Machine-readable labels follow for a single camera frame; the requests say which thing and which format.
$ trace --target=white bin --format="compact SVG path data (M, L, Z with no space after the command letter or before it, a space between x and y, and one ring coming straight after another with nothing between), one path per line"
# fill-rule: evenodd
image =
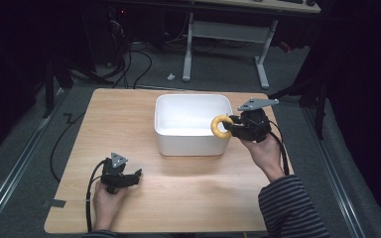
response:
M165 94L157 98L155 130L164 156L222 155L230 139L216 138L211 121L232 115L230 101L217 94ZM222 123L220 131L225 131Z

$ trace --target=table top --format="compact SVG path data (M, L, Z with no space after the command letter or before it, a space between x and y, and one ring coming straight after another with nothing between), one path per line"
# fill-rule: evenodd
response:
M194 0L195 2L234 5L239 7L261 8L269 10L291 11L300 13L319 13L320 7L318 4L310 7L304 0L303 4L284 2L278 0L263 0L256 2L254 0Z
M86 232L85 194L96 165L115 152L129 162L125 174L142 169L128 188L113 224L116 232L221 232L266 230L258 193L269 182L237 138L221 156L165 157L158 151L155 104L170 93L221 94L233 113L261 93L97 89L94 91L46 220L49 233ZM264 108L276 122L272 108ZM94 220L93 208L91 217Z

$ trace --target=human hand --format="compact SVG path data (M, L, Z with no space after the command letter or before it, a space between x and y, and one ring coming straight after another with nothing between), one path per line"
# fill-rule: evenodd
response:
M127 191L127 187L123 187L117 189L116 194L111 194L106 188L107 186L100 180L95 184L93 204L96 219L93 230L110 230Z
M260 143L241 140L241 143L249 150L253 162L265 173L270 182L284 177L281 168L280 145L271 135Z

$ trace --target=gray floor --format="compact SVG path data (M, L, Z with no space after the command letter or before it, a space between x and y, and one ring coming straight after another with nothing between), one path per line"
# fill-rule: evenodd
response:
M184 49L154 49L151 46L134 45L134 50L142 50L152 59L150 70L140 79L140 87L156 86L163 88L244 91L274 93L290 86L295 79L309 49L284 53L280 49L270 49L265 67L271 87L260 88L253 57L260 50L259 45L232 48L223 43L209 53L211 46L198 45L193 55L193 68L190 82L181 80ZM132 84L149 65L149 60L140 54L132 54L131 68L127 80ZM169 74L176 76L167 80ZM123 81L118 88L124 87ZM66 99L49 122L43 138L38 142L33 157L16 188L0 212L0 237L79 237L79 234L55 235L44 230L49 209L43 207L46 199L54 197L58 183L50 172L50 154L60 134L66 128L65 113L76 117L86 110L90 96L95 88L102 85L77 81ZM45 112L44 91L37 95L38 103L15 125L0 147L0 187L11 172L27 142L37 127L43 122ZM322 151L317 138L312 133L312 125L307 119L309 109L301 109L295 98L283 98L273 107L279 126L286 141L286 147L295 173L304 181L317 210L333 237L352 237L349 225L341 212L335 193L329 182L327 170L323 166ZM54 166L60 177L74 143L80 120L63 136L55 150ZM343 138L334 121L329 103L323 123L324 143L327 152L343 182L344 188L360 221L365 237L381 237L381 213L372 194L347 151Z

